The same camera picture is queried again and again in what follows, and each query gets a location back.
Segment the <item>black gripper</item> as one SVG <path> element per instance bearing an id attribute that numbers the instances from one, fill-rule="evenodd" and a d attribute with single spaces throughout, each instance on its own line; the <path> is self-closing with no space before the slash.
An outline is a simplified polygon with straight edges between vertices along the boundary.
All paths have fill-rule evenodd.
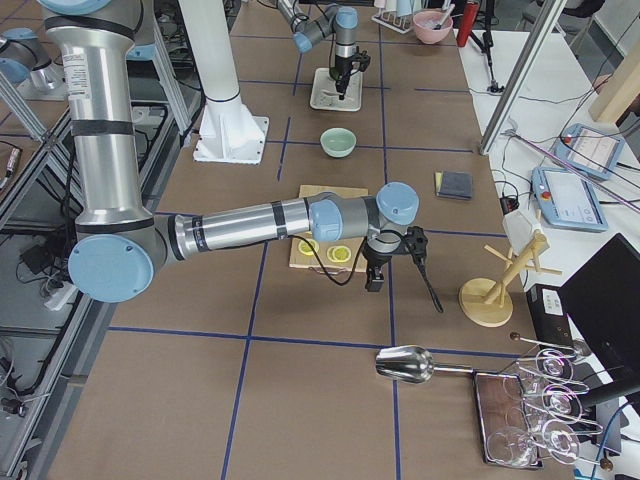
<path id="1" fill-rule="evenodd" d="M 384 285 L 382 267 L 392 258 L 391 253 L 375 250 L 368 242 L 365 243 L 363 256 L 366 260 L 365 290 L 370 293 L 380 292 Z"/>
<path id="2" fill-rule="evenodd" d="M 352 58 L 336 55 L 333 66 L 333 79 L 336 81 L 336 91 L 340 100 L 345 99 L 347 91 L 347 79 L 352 71 Z"/>

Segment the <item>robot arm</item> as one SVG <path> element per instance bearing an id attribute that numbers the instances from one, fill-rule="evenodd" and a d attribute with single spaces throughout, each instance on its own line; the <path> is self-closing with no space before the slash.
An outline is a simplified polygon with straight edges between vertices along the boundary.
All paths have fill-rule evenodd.
<path id="1" fill-rule="evenodd" d="M 375 291 L 380 267 L 407 251 L 419 198 L 401 182 L 384 185 L 375 196 L 323 192 L 208 216 L 151 213 L 141 197 L 126 58 L 154 27 L 152 4 L 46 1 L 43 14 L 62 54 L 84 195 L 68 260 L 81 292 L 124 302 L 168 264 L 306 232 L 319 242 L 363 238 L 367 289 Z"/>
<path id="2" fill-rule="evenodd" d="M 353 7 L 331 4 L 316 19 L 310 19 L 295 1 L 272 1 L 272 4 L 289 24 L 300 53 L 307 53 L 322 40 L 335 37 L 334 64 L 329 68 L 329 76 L 334 81 L 338 98 L 344 100 L 356 72 L 354 64 L 362 64 L 366 69 L 369 62 L 367 55 L 360 55 L 356 44 L 357 11 Z"/>

